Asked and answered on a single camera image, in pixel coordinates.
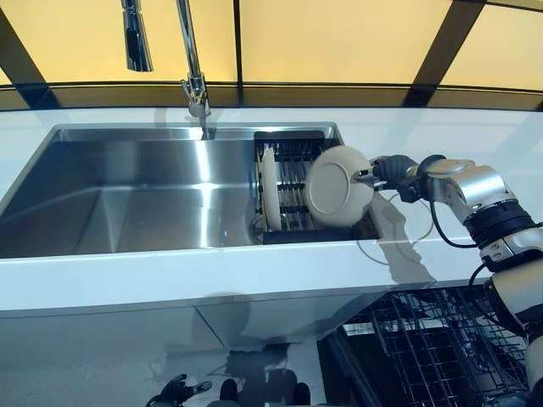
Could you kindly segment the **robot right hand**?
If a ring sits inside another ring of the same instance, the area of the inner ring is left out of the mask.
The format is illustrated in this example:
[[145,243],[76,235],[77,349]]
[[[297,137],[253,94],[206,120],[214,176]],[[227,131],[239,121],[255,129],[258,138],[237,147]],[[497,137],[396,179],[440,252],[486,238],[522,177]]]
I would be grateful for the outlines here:
[[378,156],[365,169],[357,170],[352,181],[374,190],[395,190],[398,184],[416,171],[418,163],[405,155]]

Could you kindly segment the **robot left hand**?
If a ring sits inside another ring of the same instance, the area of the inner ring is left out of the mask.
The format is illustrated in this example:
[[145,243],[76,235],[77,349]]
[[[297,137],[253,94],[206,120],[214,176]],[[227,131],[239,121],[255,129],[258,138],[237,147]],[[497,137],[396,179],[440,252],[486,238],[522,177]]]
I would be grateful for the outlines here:
[[186,384],[187,374],[174,376],[162,388],[160,393],[154,395],[146,406],[183,406],[195,395],[205,393],[212,388],[212,382],[204,381],[192,386]]

